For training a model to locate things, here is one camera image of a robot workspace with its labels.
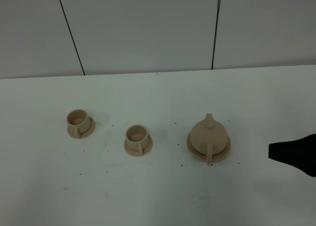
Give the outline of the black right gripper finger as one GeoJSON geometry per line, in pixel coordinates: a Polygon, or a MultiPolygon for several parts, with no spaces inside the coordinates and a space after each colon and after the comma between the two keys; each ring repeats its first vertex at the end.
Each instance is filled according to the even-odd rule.
{"type": "Polygon", "coordinates": [[[269,144],[268,158],[316,176],[316,135],[299,140],[269,144]]]}

